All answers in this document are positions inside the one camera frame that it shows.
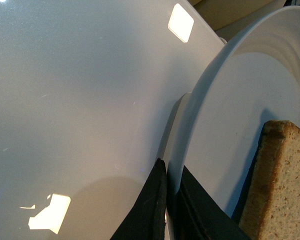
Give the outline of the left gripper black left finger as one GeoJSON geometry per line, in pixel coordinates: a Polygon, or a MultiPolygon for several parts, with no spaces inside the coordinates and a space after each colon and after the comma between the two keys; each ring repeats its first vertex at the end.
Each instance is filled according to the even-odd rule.
{"type": "Polygon", "coordinates": [[[163,240],[167,206],[167,172],[158,158],[132,209],[119,225],[112,240],[163,240]]]}

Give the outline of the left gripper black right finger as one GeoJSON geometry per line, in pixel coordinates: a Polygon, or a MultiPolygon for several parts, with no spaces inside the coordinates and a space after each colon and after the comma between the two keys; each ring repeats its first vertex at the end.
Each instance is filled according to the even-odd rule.
{"type": "Polygon", "coordinates": [[[187,167],[183,168],[173,212],[176,240],[249,240],[212,199],[187,167]]]}

